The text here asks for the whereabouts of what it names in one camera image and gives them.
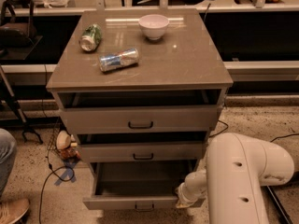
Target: drawer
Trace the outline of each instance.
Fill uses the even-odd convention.
[[[57,92],[60,108],[215,105],[222,89]]]
[[[205,133],[104,133],[79,135],[78,152],[85,162],[201,159]]]
[[[209,131],[218,121],[216,106],[64,109],[61,118],[74,133]]]
[[[78,146],[78,152],[85,162],[196,160],[203,157],[206,146],[180,142],[155,145],[84,145]]]
[[[174,208],[176,188],[193,167],[192,161],[98,163],[92,196],[83,202],[90,210]]]

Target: brown shoe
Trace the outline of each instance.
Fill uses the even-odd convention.
[[[29,209],[29,200],[20,199],[9,203],[0,203],[0,223],[12,224],[20,220]]]

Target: gray countertop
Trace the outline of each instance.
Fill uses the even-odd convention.
[[[138,26],[146,14],[170,19],[162,39],[149,41]],[[89,24],[102,27],[103,39],[93,53],[78,44]],[[137,48],[138,65],[104,74],[99,57]],[[146,90],[229,87],[231,77],[196,9],[85,11],[48,83],[49,91]]]

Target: tipped over can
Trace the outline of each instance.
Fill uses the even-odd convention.
[[[138,63],[139,54],[137,49],[127,49],[119,53],[101,56],[99,60],[101,71],[106,72]]]
[[[85,28],[79,40],[79,44],[85,51],[94,51],[99,46],[101,39],[101,27],[94,23]]]

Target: table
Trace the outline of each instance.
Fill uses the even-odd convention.
[[[164,14],[156,42],[138,19]],[[95,52],[78,40],[98,23]],[[139,63],[104,74],[99,56],[136,48]],[[233,81],[195,9],[85,11],[50,81],[67,131],[94,175],[89,209],[174,207],[175,188],[198,166]]]

